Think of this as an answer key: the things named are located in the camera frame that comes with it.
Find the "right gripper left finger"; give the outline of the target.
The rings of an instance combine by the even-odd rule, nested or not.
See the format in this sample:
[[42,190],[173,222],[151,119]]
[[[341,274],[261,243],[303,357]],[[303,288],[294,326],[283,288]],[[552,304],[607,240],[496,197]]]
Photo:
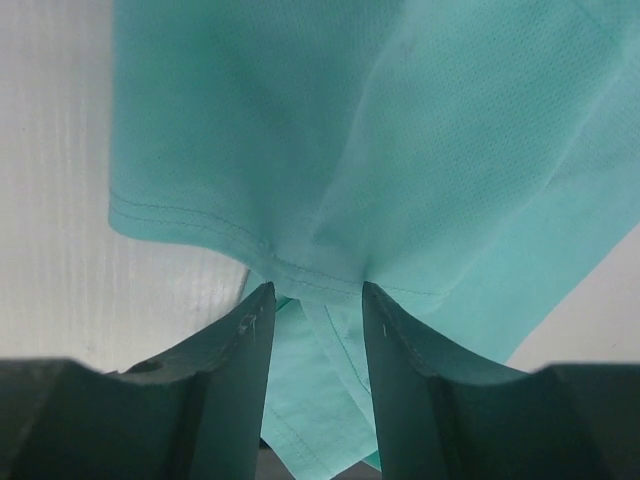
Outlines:
[[123,373],[62,358],[1,363],[5,479],[251,479],[276,299],[231,312]]

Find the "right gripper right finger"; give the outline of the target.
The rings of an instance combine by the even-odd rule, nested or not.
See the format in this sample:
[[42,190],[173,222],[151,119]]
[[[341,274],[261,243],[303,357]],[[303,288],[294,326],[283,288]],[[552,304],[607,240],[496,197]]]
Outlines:
[[386,479],[635,479],[639,368],[552,364],[525,373],[475,354],[362,290]]

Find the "teal t shirt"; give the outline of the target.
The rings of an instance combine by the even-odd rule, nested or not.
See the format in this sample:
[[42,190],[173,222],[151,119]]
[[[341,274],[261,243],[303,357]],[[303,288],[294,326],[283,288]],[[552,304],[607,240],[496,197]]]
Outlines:
[[377,463],[361,292],[503,362],[639,221],[635,1],[118,1],[109,221],[280,303],[262,425]]

